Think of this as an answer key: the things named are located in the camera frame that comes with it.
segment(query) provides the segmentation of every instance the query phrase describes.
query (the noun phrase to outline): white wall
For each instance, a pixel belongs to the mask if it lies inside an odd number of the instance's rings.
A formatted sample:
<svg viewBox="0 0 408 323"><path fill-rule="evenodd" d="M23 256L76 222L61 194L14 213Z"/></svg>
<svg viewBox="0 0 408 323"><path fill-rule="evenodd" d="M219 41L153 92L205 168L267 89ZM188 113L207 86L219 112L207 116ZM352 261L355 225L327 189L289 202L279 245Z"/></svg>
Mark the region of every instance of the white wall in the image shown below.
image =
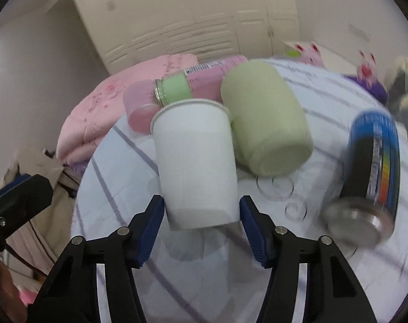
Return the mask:
<svg viewBox="0 0 408 323"><path fill-rule="evenodd" d="M302 40L315 40L350 61L360 61L358 49L372 51L379 77L397 55L408 56L408 22L393 0L296 0ZM349 32L348 25L370 37Z"/></svg>
<svg viewBox="0 0 408 323"><path fill-rule="evenodd" d="M72 4L0 27L0 179L21 144L54 150L65 118L107 76Z"/></svg>

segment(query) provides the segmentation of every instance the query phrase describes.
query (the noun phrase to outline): blue can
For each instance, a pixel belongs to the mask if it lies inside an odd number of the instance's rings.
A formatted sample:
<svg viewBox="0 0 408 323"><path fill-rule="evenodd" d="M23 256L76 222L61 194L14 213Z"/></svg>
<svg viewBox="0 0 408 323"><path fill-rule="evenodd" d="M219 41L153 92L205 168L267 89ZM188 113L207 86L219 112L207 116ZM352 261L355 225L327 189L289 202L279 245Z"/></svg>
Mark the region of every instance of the blue can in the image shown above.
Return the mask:
<svg viewBox="0 0 408 323"><path fill-rule="evenodd" d="M340 198L324 207L330 232L373 247L394 232L400 190L400 148L392 118L366 111L353 121Z"/></svg>

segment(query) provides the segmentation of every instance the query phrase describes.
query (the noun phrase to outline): pink blanket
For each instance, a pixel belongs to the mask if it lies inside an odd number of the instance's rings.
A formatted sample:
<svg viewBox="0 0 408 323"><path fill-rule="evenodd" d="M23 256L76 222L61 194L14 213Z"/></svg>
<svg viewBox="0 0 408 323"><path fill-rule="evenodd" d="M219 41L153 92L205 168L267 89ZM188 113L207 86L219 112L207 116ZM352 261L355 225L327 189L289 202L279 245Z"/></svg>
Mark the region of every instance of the pink blanket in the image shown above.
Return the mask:
<svg viewBox="0 0 408 323"><path fill-rule="evenodd" d="M64 164L89 160L96 147L125 112L123 91L135 81L160 79L198 64L197 57L165 55L127 68L102 81L63 123L56 149Z"/></svg>

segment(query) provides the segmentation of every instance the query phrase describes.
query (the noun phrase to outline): pink can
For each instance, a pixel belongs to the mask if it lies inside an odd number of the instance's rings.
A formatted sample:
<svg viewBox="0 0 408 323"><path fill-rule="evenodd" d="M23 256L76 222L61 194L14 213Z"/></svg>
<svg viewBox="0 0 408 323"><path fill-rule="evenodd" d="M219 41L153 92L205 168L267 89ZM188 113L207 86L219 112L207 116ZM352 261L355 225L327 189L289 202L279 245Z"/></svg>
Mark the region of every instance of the pink can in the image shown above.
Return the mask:
<svg viewBox="0 0 408 323"><path fill-rule="evenodd" d="M145 80L125 90L123 102L129 126L150 133L150 123L160 108L183 99L204 98L222 102L220 86L225 74L247 58L241 55L187 68L162 80Z"/></svg>

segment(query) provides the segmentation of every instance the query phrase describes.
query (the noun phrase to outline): pink bunny plush toy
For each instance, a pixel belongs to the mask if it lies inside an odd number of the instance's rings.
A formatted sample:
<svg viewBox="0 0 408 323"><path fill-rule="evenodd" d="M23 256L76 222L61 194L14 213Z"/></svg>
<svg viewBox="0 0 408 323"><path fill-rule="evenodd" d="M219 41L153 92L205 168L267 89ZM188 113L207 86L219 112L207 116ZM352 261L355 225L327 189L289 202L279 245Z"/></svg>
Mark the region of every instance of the pink bunny plush toy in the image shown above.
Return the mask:
<svg viewBox="0 0 408 323"><path fill-rule="evenodd" d="M301 53L301 57L299 58L300 62L325 68L321 52L314 43L311 44L311 47L306 48L295 44L295 48Z"/></svg>
<svg viewBox="0 0 408 323"><path fill-rule="evenodd" d="M375 64L374 55L370 53L370 58L368 58L361 50L359 54L362 57L362 62L356 68L358 80L365 81L367 88L371 89L373 84L377 82L377 65Z"/></svg>

